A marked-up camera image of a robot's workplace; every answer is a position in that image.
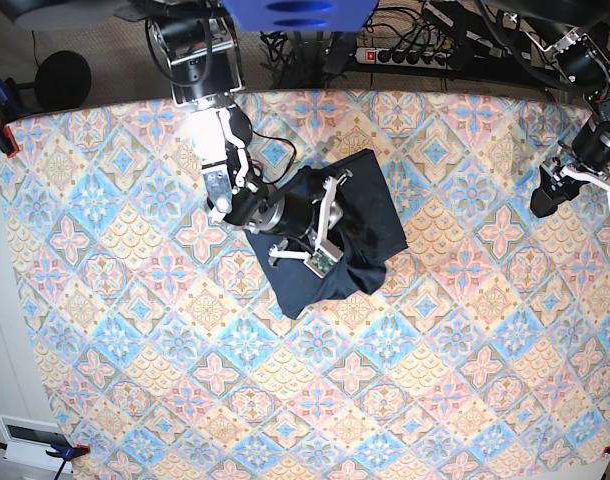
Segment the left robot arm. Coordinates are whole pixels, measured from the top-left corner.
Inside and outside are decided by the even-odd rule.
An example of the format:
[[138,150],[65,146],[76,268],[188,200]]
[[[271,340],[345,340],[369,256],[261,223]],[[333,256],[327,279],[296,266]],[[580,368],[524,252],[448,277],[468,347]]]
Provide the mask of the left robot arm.
[[[555,90],[582,97],[591,111],[571,144],[560,145],[563,155],[539,166],[540,185],[532,193],[531,212],[538,218],[554,214],[586,184],[606,193],[610,210],[610,51],[601,32],[609,27],[610,3],[477,1],[475,5],[492,36],[527,73]],[[506,17],[552,63],[556,77],[523,58],[505,31]]]

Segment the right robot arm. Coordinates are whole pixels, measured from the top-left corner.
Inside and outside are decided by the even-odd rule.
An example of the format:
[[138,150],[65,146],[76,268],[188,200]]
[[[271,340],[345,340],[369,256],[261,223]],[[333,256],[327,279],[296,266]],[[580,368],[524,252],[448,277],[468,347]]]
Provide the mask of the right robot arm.
[[348,169],[322,175],[303,167],[282,186],[264,179],[248,152],[251,120],[234,101],[244,87],[235,27],[215,1],[176,4],[138,1],[151,56],[172,86],[175,103],[190,111],[192,145],[201,162],[209,217],[252,234],[275,235],[268,264],[303,263],[326,277],[344,252],[331,231],[344,215],[341,186]]

